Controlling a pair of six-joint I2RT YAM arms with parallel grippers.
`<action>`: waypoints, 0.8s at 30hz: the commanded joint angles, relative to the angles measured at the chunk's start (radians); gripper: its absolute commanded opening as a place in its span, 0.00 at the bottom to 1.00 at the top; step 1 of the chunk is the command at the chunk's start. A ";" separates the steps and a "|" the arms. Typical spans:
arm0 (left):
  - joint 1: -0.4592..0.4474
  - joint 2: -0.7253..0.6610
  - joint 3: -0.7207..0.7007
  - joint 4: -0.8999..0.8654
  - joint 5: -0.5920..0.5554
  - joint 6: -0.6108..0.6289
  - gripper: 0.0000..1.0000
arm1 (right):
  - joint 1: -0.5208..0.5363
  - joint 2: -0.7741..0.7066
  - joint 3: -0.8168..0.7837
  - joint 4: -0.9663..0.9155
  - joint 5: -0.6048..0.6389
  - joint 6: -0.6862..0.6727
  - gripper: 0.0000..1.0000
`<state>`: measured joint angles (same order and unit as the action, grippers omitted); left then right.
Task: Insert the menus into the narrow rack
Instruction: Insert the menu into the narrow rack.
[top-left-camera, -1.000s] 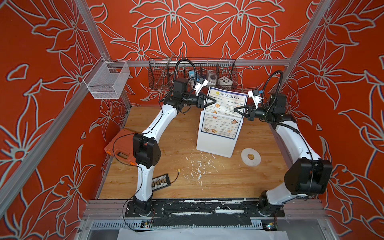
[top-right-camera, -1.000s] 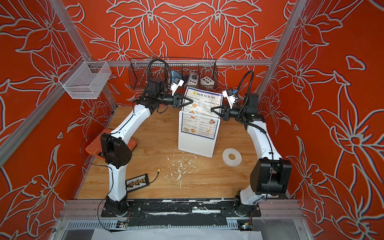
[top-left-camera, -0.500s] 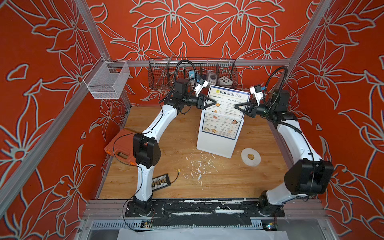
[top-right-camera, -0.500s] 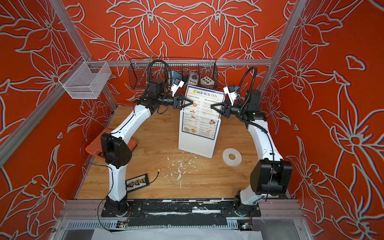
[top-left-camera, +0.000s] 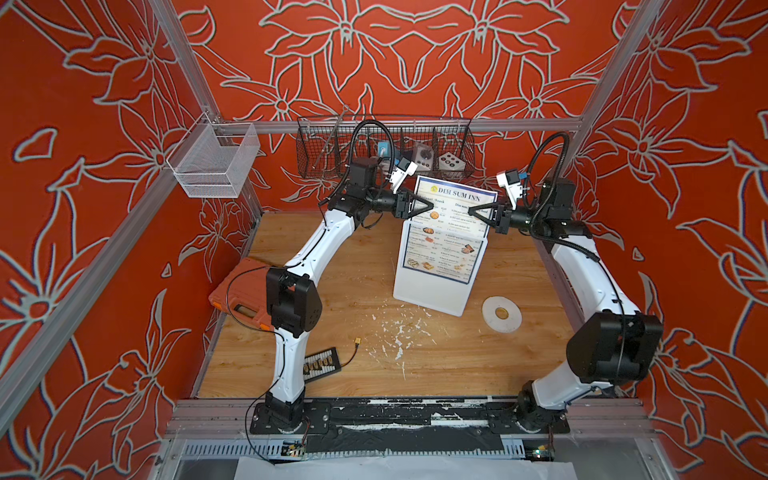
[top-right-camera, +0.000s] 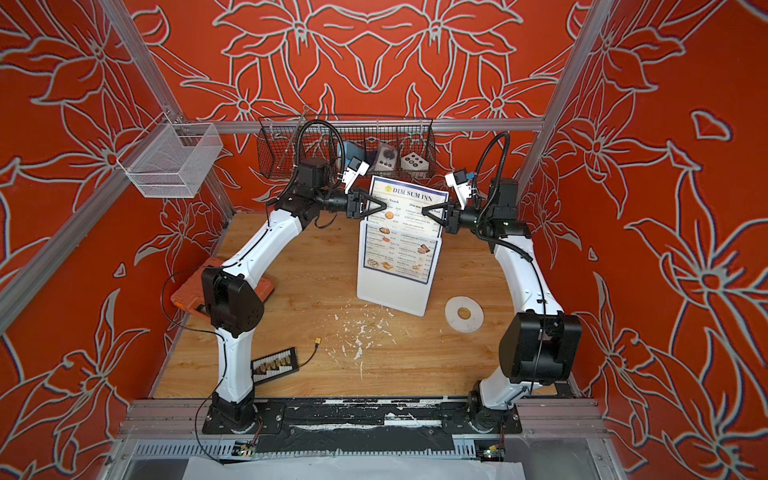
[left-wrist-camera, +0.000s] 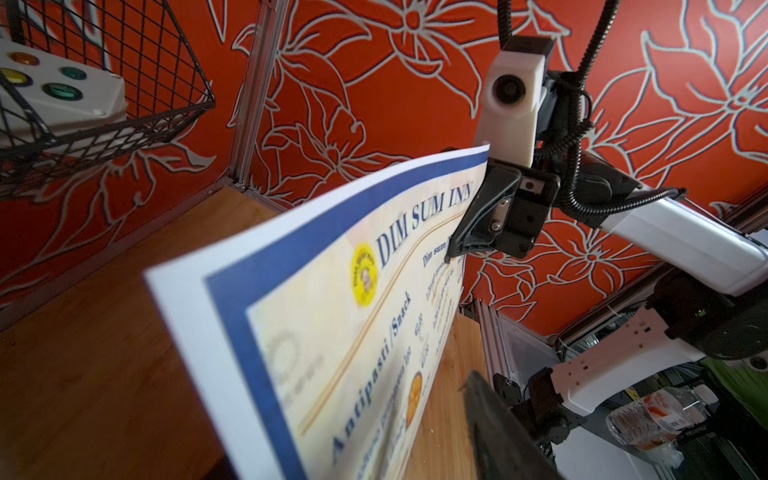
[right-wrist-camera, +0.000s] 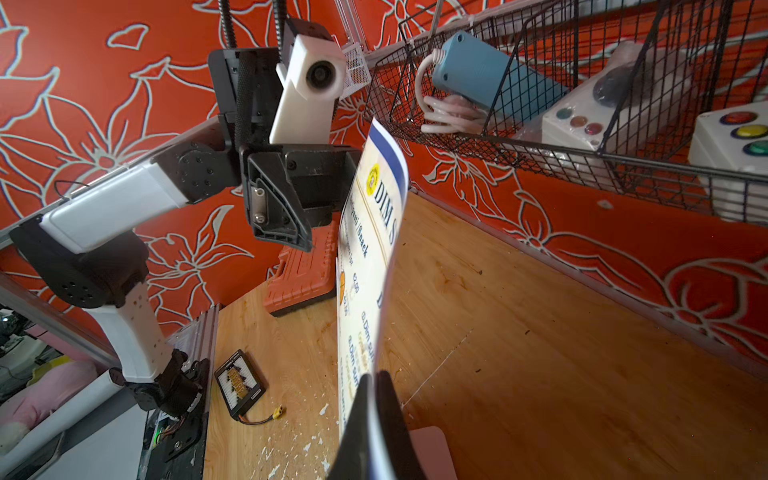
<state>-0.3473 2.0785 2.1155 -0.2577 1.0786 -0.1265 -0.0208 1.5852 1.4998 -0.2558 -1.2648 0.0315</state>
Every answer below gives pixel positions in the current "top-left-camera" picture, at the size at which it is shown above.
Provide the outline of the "laminated dim sum menu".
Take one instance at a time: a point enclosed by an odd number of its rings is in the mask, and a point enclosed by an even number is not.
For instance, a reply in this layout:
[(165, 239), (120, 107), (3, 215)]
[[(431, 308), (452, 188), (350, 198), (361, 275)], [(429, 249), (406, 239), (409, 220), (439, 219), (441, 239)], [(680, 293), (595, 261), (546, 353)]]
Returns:
[(494, 191), (420, 176), (416, 195), (432, 208), (404, 226), (402, 266), (408, 270), (467, 285), (480, 261), (489, 226), (469, 209), (497, 200)]

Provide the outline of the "white narrow menu rack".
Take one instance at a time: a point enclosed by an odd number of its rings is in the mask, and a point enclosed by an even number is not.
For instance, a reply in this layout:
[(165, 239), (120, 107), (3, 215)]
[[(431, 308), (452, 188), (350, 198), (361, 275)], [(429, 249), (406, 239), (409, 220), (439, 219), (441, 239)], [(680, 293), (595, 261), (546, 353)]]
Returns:
[(460, 317), (466, 308), (488, 240), (444, 229), (403, 225), (393, 296)]

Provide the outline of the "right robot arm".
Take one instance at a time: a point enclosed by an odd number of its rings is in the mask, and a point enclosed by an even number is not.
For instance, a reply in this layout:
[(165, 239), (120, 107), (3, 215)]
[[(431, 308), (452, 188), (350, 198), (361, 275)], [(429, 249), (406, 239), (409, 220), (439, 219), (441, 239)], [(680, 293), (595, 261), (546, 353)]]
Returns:
[(541, 242), (565, 275), (584, 317), (566, 346), (565, 361), (548, 375), (527, 382), (517, 397), (515, 421), (529, 433), (553, 425), (567, 407), (596, 390), (644, 379), (663, 333), (621, 290), (600, 258), (592, 232), (573, 217), (575, 185), (562, 175), (570, 136), (556, 132), (537, 148), (541, 155), (559, 140), (561, 151), (541, 187), (532, 165), (507, 170), (497, 183), (509, 198), (472, 206), (469, 216), (500, 234), (516, 229)]

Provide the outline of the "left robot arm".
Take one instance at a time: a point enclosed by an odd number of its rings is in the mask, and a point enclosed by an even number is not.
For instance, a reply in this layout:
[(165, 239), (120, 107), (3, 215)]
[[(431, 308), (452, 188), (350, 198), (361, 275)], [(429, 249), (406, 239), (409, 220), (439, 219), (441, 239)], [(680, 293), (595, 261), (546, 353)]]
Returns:
[[(357, 137), (367, 127), (384, 134), (385, 154), (356, 155)], [(321, 223), (285, 266), (267, 271), (266, 311), (277, 350), (264, 410), (279, 429), (294, 431), (303, 422), (306, 347), (322, 314), (317, 284), (334, 255), (371, 213), (390, 213), (407, 220), (434, 209), (433, 202), (402, 186), (416, 169), (415, 163), (396, 156), (394, 137), (384, 123), (374, 119), (358, 123), (348, 144), (346, 171), (333, 192), (319, 203)]]

